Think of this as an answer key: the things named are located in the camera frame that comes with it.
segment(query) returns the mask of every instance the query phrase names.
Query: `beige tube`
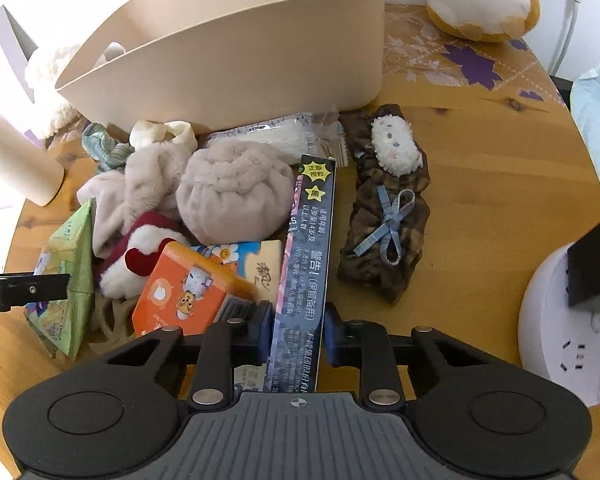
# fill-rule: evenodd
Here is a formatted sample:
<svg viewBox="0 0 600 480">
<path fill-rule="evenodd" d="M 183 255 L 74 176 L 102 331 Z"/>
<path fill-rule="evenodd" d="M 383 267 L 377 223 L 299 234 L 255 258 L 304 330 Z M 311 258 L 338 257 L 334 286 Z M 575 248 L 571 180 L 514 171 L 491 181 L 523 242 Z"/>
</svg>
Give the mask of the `beige tube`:
<svg viewBox="0 0 600 480">
<path fill-rule="evenodd" d="M 64 168 L 0 115 L 0 179 L 42 206 L 58 193 Z"/>
</svg>

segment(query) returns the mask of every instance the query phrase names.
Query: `metal screw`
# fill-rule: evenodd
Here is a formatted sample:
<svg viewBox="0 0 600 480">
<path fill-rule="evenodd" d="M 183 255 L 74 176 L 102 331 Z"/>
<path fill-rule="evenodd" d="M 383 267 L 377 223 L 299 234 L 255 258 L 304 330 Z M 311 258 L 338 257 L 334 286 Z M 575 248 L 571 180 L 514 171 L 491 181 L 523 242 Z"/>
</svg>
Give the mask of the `metal screw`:
<svg viewBox="0 0 600 480">
<path fill-rule="evenodd" d="M 191 396 L 191 400 L 197 402 L 198 404 L 203 404 L 204 406 L 211 406 L 212 404 L 217 404 L 222 399 L 224 399 L 224 395 L 222 394 L 222 392 L 214 388 L 205 388 L 203 390 L 198 390 Z"/>
<path fill-rule="evenodd" d="M 400 400 L 400 394 L 398 392 L 394 392 L 393 390 L 373 390 L 369 394 L 369 400 L 378 404 L 379 406 L 391 406 Z"/>
</svg>

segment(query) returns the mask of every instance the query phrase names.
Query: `toy box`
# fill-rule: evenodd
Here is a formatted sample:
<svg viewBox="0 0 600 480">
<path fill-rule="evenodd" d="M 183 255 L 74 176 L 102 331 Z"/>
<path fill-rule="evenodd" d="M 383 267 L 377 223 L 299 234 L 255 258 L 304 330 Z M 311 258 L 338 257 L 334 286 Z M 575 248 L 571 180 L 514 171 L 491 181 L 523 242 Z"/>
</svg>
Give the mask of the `toy box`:
<svg viewBox="0 0 600 480">
<path fill-rule="evenodd" d="M 253 283 L 256 303 L 266 300 L 276 304 L 282 264 L 280 240 L 196 246 L 192 250 Z"/>
<path fill-rule="evenodd" d="M 255 286 L 234 272 L 170 242 L 138 299 L 134 331 L 143 335 L 178 325 L 185 335 L 201 334 L 217 319 L 241 317 L 255 293 Z"/>
<path fill-rule="evenodd" d="M 265 390 L 312 392 L 318 375 L 327 289 L 335 161 L 303 155 L 285 257 Z"/>
</svg>

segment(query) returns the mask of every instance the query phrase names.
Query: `brown fabric pouch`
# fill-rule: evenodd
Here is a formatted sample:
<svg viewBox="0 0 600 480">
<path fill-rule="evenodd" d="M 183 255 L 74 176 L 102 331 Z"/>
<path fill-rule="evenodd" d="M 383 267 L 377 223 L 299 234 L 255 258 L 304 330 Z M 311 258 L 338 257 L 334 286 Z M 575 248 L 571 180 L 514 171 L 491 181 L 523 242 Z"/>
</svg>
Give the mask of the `brown fabric pouch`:
<svg viewBox="0 0 600 480">
<path fill-rule="evenodd" d="M 371 115 L 363 110 L 340 115 L 349 151 L 358 167 L 358 179 L 349 235 L 340 252 L 338 277 L 378 288 L 385 299 L 395 301 L 406 290 L 411 274 L 422 256 L 429 206 L 420 193 L 429 185 L 430 177 L 427 156 L 420 146 L 418 149 L 422 153 L 423 166 L 413 173 L 396 177 L 380 167 L 371 143 L 371 125 L 376 118 L 386 115 L 404 118 L 398 105 L 383 105 Z M 390 266 L 381 261 L 379 242 L 362 256 L 356 256 L 353 252 L 358 244 L 382 223 L 383 212 L 378 197 L 378 186 L 386 187 L 391 202 L 405 188 L 416 194 L 415 207 L 400 223 L 402 259 L 397 266 Z M 395 258 L 392 243 L 389 245 L 388 256 L 390 260 Z"/>
</svg>

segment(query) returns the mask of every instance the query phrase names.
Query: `white fluffy pom pom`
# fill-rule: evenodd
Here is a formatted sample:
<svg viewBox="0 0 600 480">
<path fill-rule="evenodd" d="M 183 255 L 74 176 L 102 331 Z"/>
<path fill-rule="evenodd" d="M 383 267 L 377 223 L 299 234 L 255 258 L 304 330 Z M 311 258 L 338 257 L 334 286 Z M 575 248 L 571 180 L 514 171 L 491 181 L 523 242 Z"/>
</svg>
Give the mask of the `white fluffy pom pom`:
<svg viewBox="0 0 600 480">
<path fill-rule="evenodd" d="M 24 70 L 24 79 L 33 90 L 31 131 L 39 139 L 54 136 L 80 118 L 80 112 L 55 88 L 56 80 L 79 48 L 79 44 L 60 48 L 41 46 L 31 54 Z M 104 56 L 100 56 L 95 66 L 104 63 Z"/>
<path fill-rule="evenodd" d="M 371 125 L 371 142 L 380 166 L 392 175 L 403 176 L 422 167 L 411 127 L 401 117 L 378 117 Z"/>
</svg>

